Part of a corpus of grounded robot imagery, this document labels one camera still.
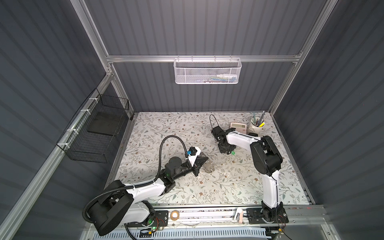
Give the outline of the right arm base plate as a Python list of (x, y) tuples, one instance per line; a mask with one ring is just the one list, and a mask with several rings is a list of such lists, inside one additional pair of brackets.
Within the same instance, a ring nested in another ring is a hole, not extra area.
[(284, 208), (248, 208), (246, 216), (250, 224), (287, 224), (288, 215)]

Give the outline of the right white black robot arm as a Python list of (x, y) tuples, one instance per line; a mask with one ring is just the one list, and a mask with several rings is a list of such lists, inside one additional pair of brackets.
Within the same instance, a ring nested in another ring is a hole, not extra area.
[(266, 223), (284, 224), (289, 219), (279, 199), (279, 174), (283, 157), (269, 136), (254, 137), (231, 128), (216, 126), (211, 130), (220, 152), (230, 154), (236, 147), (249, 151), (256, 170), (262, 175), (263, 200), (261, 217)]

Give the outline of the tape roll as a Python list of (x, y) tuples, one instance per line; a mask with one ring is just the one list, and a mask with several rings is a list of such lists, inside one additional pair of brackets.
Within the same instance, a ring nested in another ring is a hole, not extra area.
[(180, 212), (177, 211), (177, 210), (173, 210), (171, 213), (170, 213), (170, 219), (172, 221), (177, 221), (178, 219), (180, 218)]

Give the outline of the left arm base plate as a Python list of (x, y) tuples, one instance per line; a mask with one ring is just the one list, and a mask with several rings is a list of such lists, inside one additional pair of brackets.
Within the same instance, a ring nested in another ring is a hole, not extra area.
[(144, 227), (167, 227), (169, 220), (169, 211), (155, 211), (154, 216), (150, 216), (148, 221), (144, 221), (142, 223), (132, 222), (128, 223), (128, 227), (130, 228), (144, 228)]

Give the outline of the white pen cup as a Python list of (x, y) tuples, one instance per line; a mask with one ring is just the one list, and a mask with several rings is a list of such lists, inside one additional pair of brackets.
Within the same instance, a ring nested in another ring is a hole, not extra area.
[(264, 122), (265, 113), (266, 111), (262, 111), (262, 113), (260, 113), (259, 115), (257, 115), (256, 113), (253, 113), (253, 117), (250, 120), (250, 123), (248, 125), (248, 130), (247, 130), (247, 133), (249, 135), (259, 135), (262, 132), (263, 127), (265, 125), (265, 122)]

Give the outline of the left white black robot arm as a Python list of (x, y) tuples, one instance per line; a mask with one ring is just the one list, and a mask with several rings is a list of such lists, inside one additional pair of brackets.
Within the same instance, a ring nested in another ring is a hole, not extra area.
[(120, 180), (113, 181), (103, 193), (86, 204), (83, 217), (93, 224), (100, 236), (112, 232), (121, 224), (152, 224), (156, 211), (147, 201), (170, 192), (176, 185), (176, 179), (193, 173), (196, 177), (209, 157), (188, 156), (185, 161), (172, 157), (160, 171), (159, 178), (146, 186), (127, 186)]

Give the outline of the white pink small device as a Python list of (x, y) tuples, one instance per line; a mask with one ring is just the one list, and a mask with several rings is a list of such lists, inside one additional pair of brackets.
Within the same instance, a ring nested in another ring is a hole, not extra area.
[(244, 210), (242, 208), (237, 208), (233, 221), (239, 224), (243, 224), (243, 216), (244, 216)]

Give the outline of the pink calculator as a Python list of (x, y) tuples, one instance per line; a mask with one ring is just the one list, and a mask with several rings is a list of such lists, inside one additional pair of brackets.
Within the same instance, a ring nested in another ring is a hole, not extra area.
[(230, 128), (235, 129), (237, 132), (247, 134), (247, 125), (243, 123), (232, 122)]

